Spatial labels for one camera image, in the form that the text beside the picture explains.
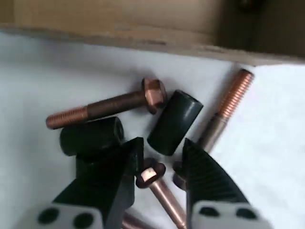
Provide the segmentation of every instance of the threaded shaft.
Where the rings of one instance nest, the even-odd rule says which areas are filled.
[[[67,125],[79,123],[81,121],[86,121],[88,118],[87,107],[77,107],[68,111],[59,112],[50,115],[46,124],[50,129],[58,129]]]
[[[244,94],[251,85],[253,79],[254,75],[245,69],[242,69],[237,73],[230,90],[224,97],[218,110],[219,116],[227,119],[231,117]]]

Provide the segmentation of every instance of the hex head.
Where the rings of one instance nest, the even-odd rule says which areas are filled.
[[[148,111],[154,115],[157,113],[158,108],[163,108],[166,104],[165,87],[158,79],[144,78],[142,80],[142,89],[145,92]]]
[[[148,188],[150,184],[162,178],[165,171],[164,164],[159,163],[153,158],[146,158],[144,160],[143,172],[137,176],[135,184],[138,188]]]

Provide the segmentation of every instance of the bolt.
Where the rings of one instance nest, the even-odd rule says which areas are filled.
[[[52,114],[47,118],[46,125],[50,129],[58,129],[80,122],[107,117],[144,105],[147,106],[151,114],[155,114],[157,108],[162,108],[165,105],[166,99],[165,87],[160,80],[144,78],[141,91],[119,95],[83,107]]]
[[[241,69],[236,74],[231,88],[224,97],[217,113],[212,117],[197,142],[205,152],[211,152],[253,79],[254,75],[245,69]]]
[[[138,188],[150,188],[160,204],[179,229],[186,229],[186,213],[162,179],[165,165],[155,159],[144,160],[144,171],[137,177]]]
[[[122,229],[155,229],[136,217],[125,213],[122,221]]]

